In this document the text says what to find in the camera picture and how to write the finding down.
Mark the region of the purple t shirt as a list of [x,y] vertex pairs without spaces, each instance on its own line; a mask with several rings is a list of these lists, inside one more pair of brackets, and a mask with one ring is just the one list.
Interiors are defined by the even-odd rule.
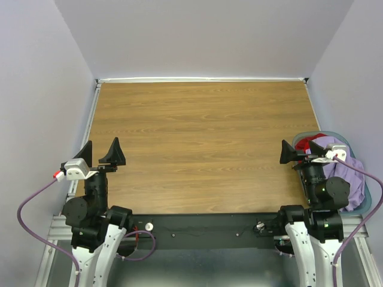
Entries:
[[[313,140],[316,144],[326,148],[328,144],[338,144],[346,146],[345,162],[353,167],[364,170],[361,161],[351,155],[349,146],[333,136],[322,136]],[[360,172],[350,169],[343,164],[329,163],[323,166],[324,175],[326,178],[337,176],[346,180],[350,184],[350,192],[348,196],[349,204],[341,209],[341,212],[352,212],[359,207],[365,199],[365,178]]]

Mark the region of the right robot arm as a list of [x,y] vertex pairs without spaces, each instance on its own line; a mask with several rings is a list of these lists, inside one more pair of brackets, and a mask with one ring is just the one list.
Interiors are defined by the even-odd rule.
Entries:
[[338,177],[327,178],[323,167],[335,158],[345,160],[344,145],[325,148],[310,141],[310,153],[281,142],[279,162],[295,162],[309,207],[283,206],[275,220],[276,229],[287,234],[299,269],[301,286],[342,286],[341,246],[344,226],[340,209],[349,203],[350,184]]

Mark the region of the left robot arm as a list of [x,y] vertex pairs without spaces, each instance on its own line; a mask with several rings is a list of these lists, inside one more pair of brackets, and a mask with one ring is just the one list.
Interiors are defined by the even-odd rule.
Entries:
[[84,195],[69,199],[63,209],[65,224],[71,228],[71,246],[74,264],[74,286],[93,286],[96,265],[108,237],[108,228],[119,236],[127,236],[133,230],[132,210],[124,207],[108,207],[107,174],[124,166],[126,159],[117,137],[99,165],[92,166],[92,141],[61,164],[68,181],[84,181]]

